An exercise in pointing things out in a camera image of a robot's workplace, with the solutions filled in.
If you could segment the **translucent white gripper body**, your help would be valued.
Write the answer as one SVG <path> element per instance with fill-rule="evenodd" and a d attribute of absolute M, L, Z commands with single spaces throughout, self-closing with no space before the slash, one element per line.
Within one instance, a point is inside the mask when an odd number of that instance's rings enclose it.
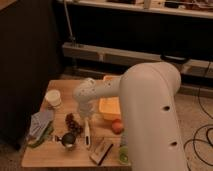
<path fill-rule="evenodd" d="M 94 114 L 93 104 L 91 102 L 80 102 L 78 104 L 78 113 L 82 118 L 89 118 Z"/>

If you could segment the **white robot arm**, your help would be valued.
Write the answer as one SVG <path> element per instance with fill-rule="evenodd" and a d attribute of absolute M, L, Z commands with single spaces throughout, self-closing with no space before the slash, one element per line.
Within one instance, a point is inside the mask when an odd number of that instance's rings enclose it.
<path fill-rule="evenodd" d="M 91 114 L 90 101 L 118 97 L 132 171 L 187 171 L 174 95 L 181 85 L 167 62 L 141 63 L 101 83 L 88 78 L 73 91 L 78 113 Z"/>

